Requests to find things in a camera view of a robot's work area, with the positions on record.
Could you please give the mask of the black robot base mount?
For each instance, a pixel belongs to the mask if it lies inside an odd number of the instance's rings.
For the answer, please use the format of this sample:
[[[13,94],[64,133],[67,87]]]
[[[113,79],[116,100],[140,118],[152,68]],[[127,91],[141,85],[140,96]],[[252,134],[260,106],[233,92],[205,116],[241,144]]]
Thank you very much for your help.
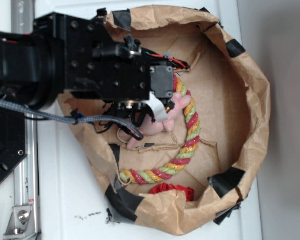
[[[26,156],[24,115],[0,108],[0,185]]]

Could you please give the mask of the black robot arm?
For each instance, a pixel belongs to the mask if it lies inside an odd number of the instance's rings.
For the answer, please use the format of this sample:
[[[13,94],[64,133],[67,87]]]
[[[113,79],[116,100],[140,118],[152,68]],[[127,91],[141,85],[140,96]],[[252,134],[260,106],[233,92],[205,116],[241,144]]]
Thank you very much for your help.
[[[0,98],[39,110],[58,95],[110,102],[150,98],[150,59],[127,35],[114,41],[102,18],[37,18],[30,34],[0,32]]]

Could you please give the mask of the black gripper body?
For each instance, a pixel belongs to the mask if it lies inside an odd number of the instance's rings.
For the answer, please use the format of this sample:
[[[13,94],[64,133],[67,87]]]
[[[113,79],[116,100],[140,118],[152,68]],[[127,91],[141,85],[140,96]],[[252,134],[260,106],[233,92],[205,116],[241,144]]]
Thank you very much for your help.
[[[48,52],[48,76],[59,91],[104,101],[150,99],[150,60],[116,42],[101,19],[50,13],[34,21],[33,37]]]

